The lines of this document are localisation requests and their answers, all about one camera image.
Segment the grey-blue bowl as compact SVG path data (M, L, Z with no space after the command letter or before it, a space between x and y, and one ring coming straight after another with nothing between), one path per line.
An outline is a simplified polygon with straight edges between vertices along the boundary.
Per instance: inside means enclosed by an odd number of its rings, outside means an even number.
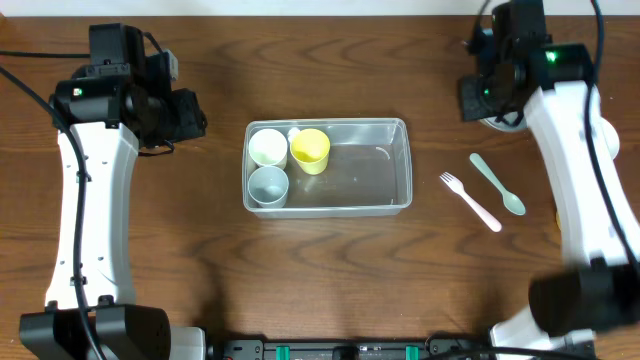
M505 133L516 133L527 130L527 124L524 119L518 121L519 114L511 112L503 116L501 121L497 117L484 118L480 123L494 130Z

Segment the white cup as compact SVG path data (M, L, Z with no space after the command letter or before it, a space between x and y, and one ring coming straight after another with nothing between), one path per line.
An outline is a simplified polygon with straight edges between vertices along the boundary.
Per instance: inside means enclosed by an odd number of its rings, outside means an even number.
M262 129L249 141L249 155L259 166L274 166L284 169L287 164L288 141L275 129Z

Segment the mint green plastic spoon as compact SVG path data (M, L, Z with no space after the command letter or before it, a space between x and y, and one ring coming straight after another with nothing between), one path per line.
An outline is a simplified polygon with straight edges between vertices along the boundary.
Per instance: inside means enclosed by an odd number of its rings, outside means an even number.
M504 207L514 215L523 216L526 214L526 207L518 196L510 192L494 174L488 164L478 153L469 156L470 162L476 169L499 191Z

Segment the grey cup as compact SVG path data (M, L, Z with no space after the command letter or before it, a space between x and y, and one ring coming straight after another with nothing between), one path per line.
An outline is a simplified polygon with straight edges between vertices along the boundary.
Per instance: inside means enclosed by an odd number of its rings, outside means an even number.
M289 190L289 178L276 166L255 170L248 180L248 193L261 208L283 208Z

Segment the white bowl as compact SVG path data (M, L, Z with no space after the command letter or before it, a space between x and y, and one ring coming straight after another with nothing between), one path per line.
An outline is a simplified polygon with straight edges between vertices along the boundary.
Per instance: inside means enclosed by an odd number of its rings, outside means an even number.
M604 140L607 144L609 155L611 159L614 160L620 151L619 135L613 125L605 118L601 119L601 127Z

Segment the yellow cup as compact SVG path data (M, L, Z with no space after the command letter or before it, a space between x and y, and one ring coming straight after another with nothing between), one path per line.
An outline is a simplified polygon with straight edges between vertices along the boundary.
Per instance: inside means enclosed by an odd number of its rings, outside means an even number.
M314 128L292 128L288 140L290 152L303 172L319 175L326 169L331 143L324 132Z

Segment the yellow bowl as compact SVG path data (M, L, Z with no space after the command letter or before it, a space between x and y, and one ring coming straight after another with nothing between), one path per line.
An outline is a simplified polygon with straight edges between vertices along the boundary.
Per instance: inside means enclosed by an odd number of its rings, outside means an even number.
M561 224L561 220L560 220L560 216L559 216L558 212L556 212L556 214L555 214L555 220L556 220L556 224L557 224L558 229L561 230L562 229L562 224Z

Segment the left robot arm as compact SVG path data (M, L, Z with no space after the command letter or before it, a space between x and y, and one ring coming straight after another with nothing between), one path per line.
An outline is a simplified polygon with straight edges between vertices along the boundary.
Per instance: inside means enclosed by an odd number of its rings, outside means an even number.
M126 76L60 82L50 97L60 132L63 199L45 309L20 318L39 359L204 359L203 329L141 306L128 254L133 170L143 147L204 135L194 92Z

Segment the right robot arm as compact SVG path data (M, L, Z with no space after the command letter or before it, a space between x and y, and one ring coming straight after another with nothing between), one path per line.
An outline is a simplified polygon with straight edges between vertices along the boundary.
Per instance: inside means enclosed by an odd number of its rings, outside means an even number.
M527 306L490 332L507 354L556 350L639 321L639 222L609 151L607 123L582 44L471 45L478 72L460 80L463 118L516 113L540 149L559 217L564 271L533 280Z

